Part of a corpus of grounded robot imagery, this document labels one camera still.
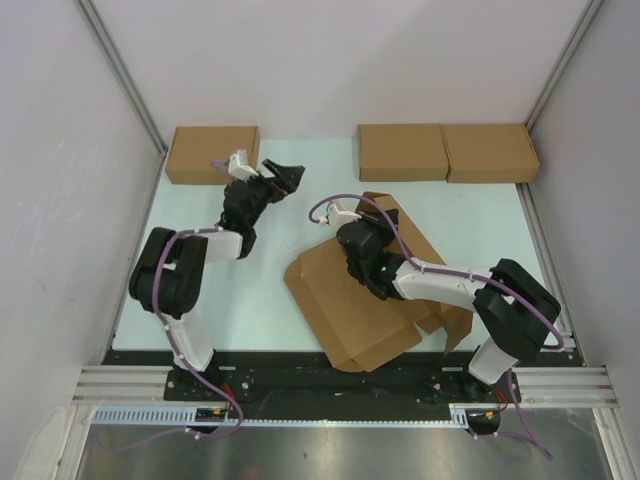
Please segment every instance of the white wall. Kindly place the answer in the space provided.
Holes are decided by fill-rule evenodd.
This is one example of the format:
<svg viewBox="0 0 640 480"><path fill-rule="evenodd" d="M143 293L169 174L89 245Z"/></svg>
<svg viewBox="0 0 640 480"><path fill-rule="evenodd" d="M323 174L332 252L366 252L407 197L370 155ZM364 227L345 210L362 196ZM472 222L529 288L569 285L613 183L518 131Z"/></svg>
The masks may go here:
<svg viewBox="0 0 640 480"><path fill-rule="evenodd" d="M0 478L106 339L159 158L71 0L0 15Z"/></svg>
<svg viewBox="0 0 640 480"><path fill-rule="evenodd" d="M166 141L522 122L586 0L96 0Z"/></svg>
<svg viewBox="0 0 640 480"><path fill-rule="evenodd" d="M609 2L533 141L533 185L592 365L640 447L640 2Z"/></svg>

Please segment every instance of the metal floor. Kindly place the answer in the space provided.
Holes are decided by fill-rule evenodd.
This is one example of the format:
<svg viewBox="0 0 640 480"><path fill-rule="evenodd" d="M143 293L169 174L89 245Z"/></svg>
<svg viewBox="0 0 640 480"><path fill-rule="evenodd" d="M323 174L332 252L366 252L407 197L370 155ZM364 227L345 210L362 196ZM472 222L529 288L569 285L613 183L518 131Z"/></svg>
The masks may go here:
<svg viewBox="0 0 640 480"><path fill-rule="evenodd" d="M177 434L124 453L93 444L77 480L613 478L591 410L527 416L553 462L527 444L473 441L458 429L255 427L223 440L196 442ZM105 443L120 446L162 428L94 426L92 433L102 429ZM501 431L522 432L515 412L506 412Z"/></svg>

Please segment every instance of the flattened cardboard box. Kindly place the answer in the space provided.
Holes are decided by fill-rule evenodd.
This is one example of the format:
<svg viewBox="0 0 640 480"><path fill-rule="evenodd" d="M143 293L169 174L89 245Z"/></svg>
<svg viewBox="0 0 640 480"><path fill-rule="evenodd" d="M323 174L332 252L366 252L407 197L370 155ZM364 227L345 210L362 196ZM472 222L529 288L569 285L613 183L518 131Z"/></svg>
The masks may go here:
<svg viewBox="0 0 640 480"><path fill-rule="evenodd" d="M256 168L259 149L258 127L178 127L165 171L173 184L225 185L231 179L211 162L246 150L249 164Z"/></svg>
<svg viewBox="0 0 640 480"><path fill-rule="evenodd" d="M540 163L522 124L443 125L449 183L526 183Z"/></svg>
<svg viewBox="0 0 640 480"><path fill-rule="evenodd" d="M398 229L412 255L443 263L431 244L393 197L365 192L385 210L399 210ZM373 210L361 202L361 210ZM397 242L389 247L399 252ZM335 238L303 252L284 276L305 319L331 364L345 372L373 371L417 345L438 328L447 332L445 352L471 331L472 313L458 307L424 300L380 300L347 272L344 254Z"/></svg>
<svg viewBox="0 0 640 480"><path fill-rule="evenodd" d="M358 126L362 182L445 180L447 151L438 124Z"/></svg>

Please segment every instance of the purple cable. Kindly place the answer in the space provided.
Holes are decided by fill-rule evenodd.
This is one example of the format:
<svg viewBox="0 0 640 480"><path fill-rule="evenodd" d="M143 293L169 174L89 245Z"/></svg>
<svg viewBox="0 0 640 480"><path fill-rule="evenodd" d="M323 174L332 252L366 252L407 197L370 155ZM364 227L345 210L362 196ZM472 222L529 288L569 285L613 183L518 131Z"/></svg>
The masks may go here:
<svg viewBox="0 0 640 480"><path fill-rule="evenodd" d="M400 237L400 233L398 232L398 229L396 228L395 224L393 223L393 220L391 220L391 217L389 217L387 212L385 212L384 209L382 207L380 207L380 205L378 205L376 202L374 202L370 198L363 197L362 195L354 195L354 194L351 194L351 193L343 193L343 194L338 194L338 195L331 195L330 197L327 197L327 198L321 200L320 202L316 203L311 208L311 210L309 210L309 220L311 220L313 223L320 223L320 220L316 220L315 218L313 218L313 214L315 213L315 211L318 208L320 208L322 205L324 205L325 203L330 202L332 200L337 200L339 198L352 198L352 199L355 199L355 200L360 200L360 201L366 202L369 205L371 205L374 208L376 208L382 214L383 218L387 221L387 223L391 227L391 231L393 232L393 235L395 236L396 240L398 241L398 245L400 245L400 250L402 250L402 254L404 255L404 258L407 260L407 262L409 262L409 264L413 268L415 268L416 270L419 270L421 272L436 273L436 274L439 274L439 275L451 275L451 276L454 276L454 277L467 278L467 279L470 279L470 280L480 280L480 281L485 282L485 283L487 283L489 285L492 285L492 286L494 286L496 288L499 288L500 290L502 290L506 294L511 295L519 303L524 305L524 307L527 310L529 310L531 313L533 313L536 316L536 318L543 323L543 325L551 332L551 334L553 334L553 336L558 341L558 345L545 345L544 348L547 348L549 350L562 350L564 348L564 339L562 338L562 335L560 335L560 332L558 332L558 330L556 330L556 328L553 326L553 324L542 313L540 313L540 311L538 311L538 309L536 309L531 303L529 303L522 295L518 294L517 292L515 292L511 288L507 287L506 285L504 285L504 284L502 284L502 283L500 283L500 282L498 282L496 280L493 280L492 278L488 278L488 277L485 277L485 276L482 276L482 275L472 275L469 272L461 272L459 270L452 270L452 269L448 269L448 268L422 267L418 263L416 263L411 258L411 255L409 255L409 251L407 250L407 247L405 246L404 242L402 241L402 237ZM544 457L547 460L553 460L553 455L551 454L551 452L549 452L549 450L547 450L544 446L542 446L542 444L540 443L538 438L534 435L533 430L531 429L531 425L529 425L529 422L527 421L527 419L526 419L526 417L524 415L524 411L522 410L522 407L520 406L520 403L518 402L518 399L517 399L517 397L515 395L515 392L514 392L513 371L512 371L511 368L509 370L507 370L507 383L509 385L509 392L511 394L511 399L512 399L513 405L516 408L516 412L518 413L518 416L520 417L520 420L522 421L522 425L524 425L525 430L527 431L527 433L529 434L529 436L531 438L527 438L526 436L521 435L519 433L509 433L509 432L499 433L497 435L482 435L481 437L491 437L491 438L503 437L503 438L513 438L513 439L516 439L516 440L522 440L522 441L528 442L531 445L535 446L538 450L540 450L542 455L544 455ZM476 435L471 427L469 427L469 433L471 433L474 436Z"/></svg>
<svg viewBox="0 0 640 480"><path fill-rule="evenodd" d="M165 316L160 311L160 305L158 302L158 292L160 290L160 278L162 276L162 268L165 262L167 261L169 252L171 251L171 249L173 248L173 245L176 243L176 241L178 241L180 237L193 235L197 233L215 233L218 230L219 230L218 227L202 228L200 230L182 230L181 232L178 232L173 237L171 237L171 239L167 242L167 245L164 247L164 250L162 251L162 255L160 255L160 260L158 260L156 273L153 277L153 289L151 291L151 305L153 306L154 313L156 314L158 319L162 322L162 325L165 328L169 326L169 321L165 318ZM171 335L170 329L167 330L167 338L169 339L169 343L171 344L171 348L173 349L173 351L176 352L178 356L182 355L183 353L180 350L180 347L176 343L175 339L173 338L173 335ZM217 393L222 398L227 400L231 405L233 405L233 408L235 408L236 411L238 412L238 422L229 430L225 430L224 432L221 432L218 434L200 433L200 436L205 438L223 438L223 437L228 437L229 435L232 435L236 430L240 428L240 425L242 425L242 422L244 421L244 412L242 411L242 408L240 407L238 402L236 402L236 400L231 395L227 394L224 390L216 387L214 384L209 382L209 380L207 380L202 375L200 375L200 373L196 370L196 368L193 365L191 365L191 363L189 363L186 358L183 358L181 360L184 366L187 367L187 370L191 372L191 375L196 377L196 379L198 379L198 381L200 381L204 386L206 386L207 388L209 388L210 390L212 390L213 392Z"/></svg>
<svg viewBox="0 0 640 480"><path fill-rule="evenodd" d="M162 322L162 325L166 328L166 327L170 327L169 325L169 321L165 318L165 316L163 315L162 311L160 310L160 305L158 302L158 292L160 290L160 279L162 276L162 268L165 264L165 262L167 261L167 257L169 256L169 252L171 251L171 249L173 248L173 246L175 245L176 241L178 241L179 238L187 236L187 235L193 235L193 234L197 234L197 233L215 233L219 230L218 227L213 227L213 228L201 228L199 230L182 230L181 232L177 232L176 234L174 234L169 241L167 242L167 245L164 247L164 250L162 251L162 255L160 255L160 260L158 260L158 266L156 267L156 272L155 275L153 277L153 289L151 291L151 304L153 306L153 311L156 314L156 316L158 317L158 319L160 320L160 322ZM183 355L183 352L180 350L180 347L178 346L178 344L176 343L175 339L173 338L173 335L171 334L171 329L166 330L167 332L167 338L169 339L169 343L171 344L171 348L173 349L173 351L176 353L176 355L180 356ZM220 395L221 397L223 397L226 401L228 401L231 405L233 405L233 408L235 408L235 410L238 412L238 422L231 427L229 430L225 430L223 432L220 433L202 433L202 432L197 432L194 430L191 430L189 427L178 427L178 428L170 428L168 430L164 430L162 432L156 433L155 435L152 435L148 438L145 438L144 440L141 440L139 442L133 443L131 445L125 445L123 447L110 447L108 445L105 445L100 438L98 437L98 434L96 434L95 436L95 441L96 443L106 449L106 450L110 450L112 452L125 452L128 450L133 450L135 448L138 447L142 447L143 445L147 445L151 442L154 442L155 440L164 437L166 435L172 435L174 433L191 433L194 436L196 436L196 438L224 438L224 437L228 437L229 435L234 434L242 425L242 422L244 421L244 412L242 411L242 407L240 407L240 405L238 404L238 402L229 394L227 394L227 392L225 392L224 390L216 387L215 385L213 385L211 382L209 382L206 378L204 378L202 375L200 375L200 373L196 370L196 368L191 365L191 363L189 363L187 361L186 358L182 358L181 359L182 363L184 364L184 366L187 368L187 370L189 372L191 372L191 375L193 375L196 379L198 379L198 381L200 381L203 385L205 385L207 388L209 388L210 390L214 391L215 393L217 393L218 395Z"/></svg>
<svg viewBox="0 0 640 480"><path fill-rule="evenodd" d="M511 438L513 440L519 440L521 442L527 442L529 444L531 444L532 446L536 447L540 453L542 453L542 455L544 456L544 458L546 458L549 461L553 460L553 454L547 450L542 443L540 442L540 440L538 440L538 437L536 437L536 435L533 433L533 429L531 428L531 425L529 424L529 422L527 421L527 417L524 414L524 411L522 410L522 407L520 406L520 402L518 402L518 399L516 397L515 394L515 386L513 383L513 370L509 369L507 370L507 384L509 386L509 392L511 395L511 402L513 403L513 405L516 407L516 412L518 413L518 417L520 417L520 421L522 422L522 425L524 426L525 430L527 431L527 433L529 434L529 436L527 437L526 435L522 435L521 433L514 433L514 432L504 432L504 433L496 433L496 434L488 434L488 435L478 435L476 432L473 431L473 428L471 428L471 426L469 426L469 428L467 428L467 431L473 435L474 439L475 438L486 438L486 439L491 439L491 438Z"/></svg>
<svg viewBox="0 0 640 480"><path fill-rule="evenodd" d="M215 168L216 170L218 170L221 174L223 174L225 177L229 178L231 181L235 180L235 177L233 175L231 175L229 173L229 169L225 168L228 167L229 165L229 160L214 160L211 162L211 166L213 168Z"/></svg>
<svg viewBox="0 0 640 480"><path fill-rule="evenodd" d="M535 315L535 317L540 320L542 322L542 324L547 327L547 329L549 330L549 332L551 332L551 334L556 338L556 340L558 341L558 345L544 345L544 348L549 349L549 350L562 350L564 348L564 339L562 338L562 335L560 334L560 332L558 332L558 330L556 330L556 328L553 326L553 324L547 320L547 318L538 311L538 309L536 307L534 307L530 302L527 301L526 298L524 298L522 295L520 295L519 293L517 293L516 291L512 290L511 288L507 287L506 285L492 279L489 277L485 277L483 275L473 275L469 272L462 272L460 270L452 270L450 268L434 268L434 267L421 267L420 265L418 265L413 258L411 258L411 255L409 255L409 251L407 250L407 247L405 246L404 242L402 241L402 237L400 237L400 233L398 232L398 229L396 228L396 226L393 223L393 220L391 220L391 217L389 217L389 215L387 215L387 212L384 211L384 209L382 207L380 207L380 205L378 205L376 202L374 202L373 200L371 200L370 198L367 197L363 197L362 195L354 195L351 193L341 193L338 195L331 195L330 197L327 197L323 200L321 200L320 202L316 203L311 210L309 210L309 220L311 220L313 223L320 223L320 220L316 220L315 218L313 218L313 214L315 213L315 211L320 208L322 205L324 205L327 202L330 202L332 200L337 200L339 198L353 198L355 200L361 200L363 202L368 203L369 205L372 205L373 207L375 207L384 217L384 219L387 221L387 223L389 223L389 226L391 227L391 231L393 232L393 235L396 237L396 240L398 240L398 245L400 245L400 250L402 250L402 254L404 255L404 258L407 260L407 262L409 262L409 264L415 268L416 270L420 270L421 272L428 272L428 273L436 273L439 275L450 275L453 277L459 277L459 278L466 278L469 280L480 280L481 282L485 282L493 287L496 287L500 290L502 290L504 293L506 293L507 295L512 296L514 299L516 299L519 303L521 303L527 310L529 310L531 313L533 313Z"/></svg>

